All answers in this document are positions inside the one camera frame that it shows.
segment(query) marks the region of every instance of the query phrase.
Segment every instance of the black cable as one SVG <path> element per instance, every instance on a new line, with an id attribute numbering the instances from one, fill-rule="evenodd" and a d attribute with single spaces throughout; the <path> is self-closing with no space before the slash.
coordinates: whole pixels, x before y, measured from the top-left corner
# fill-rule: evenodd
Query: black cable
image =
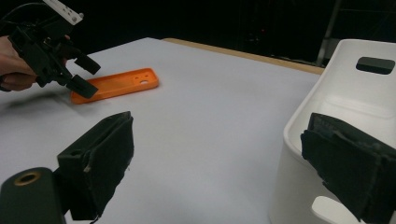
<path id="1" fill-rule="evenodd" d="M 40 17 L 48 15 L 47 11 L 53 13 L 52 9 L 45 3 L 26 3 L 15 7 L 0 20 L 0 35 L 4 35 L 2 32 L 5 30 L 5 27 L 8 24 L 14 26 L 34 26 L 32 23 L 28 24 L 26 22 L 36 21 L 40 19 Z"/>

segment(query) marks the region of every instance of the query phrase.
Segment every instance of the white tabletop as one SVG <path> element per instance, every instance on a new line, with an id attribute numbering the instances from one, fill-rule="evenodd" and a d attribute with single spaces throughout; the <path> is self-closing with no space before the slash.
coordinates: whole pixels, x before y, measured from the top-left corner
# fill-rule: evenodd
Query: white tabletop
<path id="1" fill-rule="evenodd" d="M 94 77 L 150 67 L 160 86 L 85 105 L 57 83 L 0 92 L 0 183 L 55 170 L 93 125 L 131 111 L 134 157 L 97 223 L 270 223 L 282 132 L 318 75 L 152 38 L 90 56 Z"/>

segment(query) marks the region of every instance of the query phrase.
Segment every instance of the dark background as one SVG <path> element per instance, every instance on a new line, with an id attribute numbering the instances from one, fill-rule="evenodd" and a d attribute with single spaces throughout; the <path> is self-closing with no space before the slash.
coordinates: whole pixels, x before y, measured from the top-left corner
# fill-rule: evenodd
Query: dark background
<path id="1" fill-rule="evenodd" d="M 26 0 L 2 0 L 0 15 Z M 270 57 L 312 63 L 335 0 L 63 0 L 84 14 L 71 37 L 85 53 L 144 37 L 179 38 Z M 396 42 L 395 0 L 345 0 L 332 38 Z"/>

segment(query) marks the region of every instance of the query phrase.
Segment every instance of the finger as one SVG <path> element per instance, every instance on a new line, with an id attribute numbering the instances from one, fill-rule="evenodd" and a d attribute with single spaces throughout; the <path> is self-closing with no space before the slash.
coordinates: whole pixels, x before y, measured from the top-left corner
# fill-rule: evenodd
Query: finger
<path id="1" fill-rule="evenodd" d="M 9 73 L 24 73 L 35 76 L 35 72 L 24 60 L 0 54 L 0 76 Z"/>
<path id="2" fill-rule="evenodd" d="M 9 90 L 9 91 L 23 91 L 26 89 L 29 89 L 32 87 L 32 84 L 26 84 L 26 85 L 13 85 L 13 84 L 9 84 L 9 83 L 1 83 L 0 87 L 5 89 L 5 90 Z"/>
<path id="3" fill-rule="evenodd" d="M 13 73 L 13 74 L 3 75 L 2 80 L 3 83 L 7 83 L 9 85 L 24 86 L 24 85 L 32 85 L 33 83 L 35 83 L 35 76 Z"/>

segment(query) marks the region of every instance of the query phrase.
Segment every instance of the white plastic bin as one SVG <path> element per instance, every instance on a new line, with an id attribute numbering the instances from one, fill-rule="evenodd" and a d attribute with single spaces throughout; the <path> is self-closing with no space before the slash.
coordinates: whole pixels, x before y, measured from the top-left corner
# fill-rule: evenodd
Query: white plastic bin
<path id="1" fill-rule="evenodd" d="M 273 224 L 359 223 L 303 159 L 300 135 L 307 129 L 311 113 L 316 112 L 341 119 L 396 148 L 396 71 L 390 69 L 382 75 L 358 70 L 358 62 L 366 57 L 396 62 L 396 44 L 342 40 L 287 123 L 269 211 Z"/>

